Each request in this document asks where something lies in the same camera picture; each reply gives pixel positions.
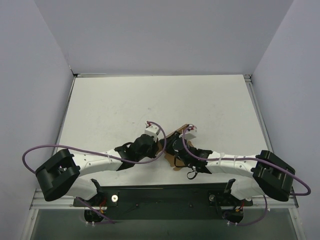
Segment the brown paper box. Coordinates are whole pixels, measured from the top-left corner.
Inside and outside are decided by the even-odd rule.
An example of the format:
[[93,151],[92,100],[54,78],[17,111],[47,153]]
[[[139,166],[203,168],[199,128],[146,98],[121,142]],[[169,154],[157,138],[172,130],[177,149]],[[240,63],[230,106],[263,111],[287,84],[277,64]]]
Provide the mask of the brown paper box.
[[178,152],[174,149],[174,144],[177,140],[180,139],[180,135],[188,127],[188,124],[182,125],[180,128],[176,129],[174,132],[170,133],[166,137],[161,137],[158,140],[158,152],[160,153],[164,150],[164,158],[168,161],[169,165],[173,168],[174,171],[179,171],[184,168],[191,169],[190,166],[185,164],[180,157]]

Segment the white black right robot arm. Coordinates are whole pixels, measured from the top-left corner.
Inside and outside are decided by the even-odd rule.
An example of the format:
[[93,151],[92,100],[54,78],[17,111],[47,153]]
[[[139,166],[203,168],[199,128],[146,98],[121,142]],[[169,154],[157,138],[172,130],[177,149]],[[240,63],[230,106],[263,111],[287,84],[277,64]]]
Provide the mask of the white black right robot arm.
[[181,168],[193,173],[230,174],[226,192],[238,200],[266,195],[280,202],[287,202],[291,194],[296,171],[274,153],[262,150],[258,155],[236,156],[191,146],[174,132],[160,141],[167,154],[180,160]]

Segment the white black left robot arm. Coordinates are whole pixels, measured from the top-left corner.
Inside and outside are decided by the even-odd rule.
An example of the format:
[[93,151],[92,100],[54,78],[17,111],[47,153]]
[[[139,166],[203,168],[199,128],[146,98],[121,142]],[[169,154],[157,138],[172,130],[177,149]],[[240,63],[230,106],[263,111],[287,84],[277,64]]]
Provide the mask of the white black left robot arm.
[[103,199],[98,181],[85,180],[81,176],[132,168],[144,158],[154,158],[158,150],[158,138],[147,134],[109,150],[103,156],[72,154],[68,149],[62,149],[38,167],[35,175],[47,202],[69,195],[96,206]]

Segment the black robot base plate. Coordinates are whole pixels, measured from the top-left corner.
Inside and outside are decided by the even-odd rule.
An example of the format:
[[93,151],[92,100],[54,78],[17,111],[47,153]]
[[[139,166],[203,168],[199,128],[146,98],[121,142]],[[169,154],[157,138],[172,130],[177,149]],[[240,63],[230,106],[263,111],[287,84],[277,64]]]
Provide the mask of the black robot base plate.
[[102,186],[88,203],[114,221],[220,220],[224,211],[253,206],[227,183]]

